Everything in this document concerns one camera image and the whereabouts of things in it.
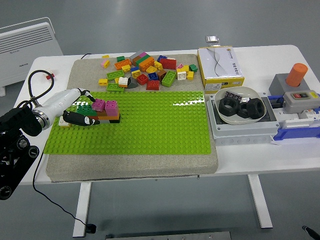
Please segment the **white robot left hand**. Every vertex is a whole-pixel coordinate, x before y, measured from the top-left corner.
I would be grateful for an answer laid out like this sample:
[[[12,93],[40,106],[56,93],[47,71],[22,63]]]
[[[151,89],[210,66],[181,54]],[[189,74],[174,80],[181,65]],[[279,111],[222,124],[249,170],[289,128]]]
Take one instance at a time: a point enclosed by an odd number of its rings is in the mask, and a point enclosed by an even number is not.
[[[32,110],[43,130],[48,129],[55,118],[62,116],[63,120],[77,126],[99,125],[99,120],[90,119],[88,116],[76,112],[66,111],[80,96],[88,97],[92,102],[96,100],[89,90],[83,88],[67,89],[56,93],[44,104]]]

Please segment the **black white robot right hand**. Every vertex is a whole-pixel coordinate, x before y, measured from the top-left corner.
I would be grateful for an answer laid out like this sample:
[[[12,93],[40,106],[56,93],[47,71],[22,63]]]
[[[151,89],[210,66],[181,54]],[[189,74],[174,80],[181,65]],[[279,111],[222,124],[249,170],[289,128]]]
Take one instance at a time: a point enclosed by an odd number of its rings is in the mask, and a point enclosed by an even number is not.
[[[303,225],[302,229],[314,240],[320,240],[320,235],[310,227]]]

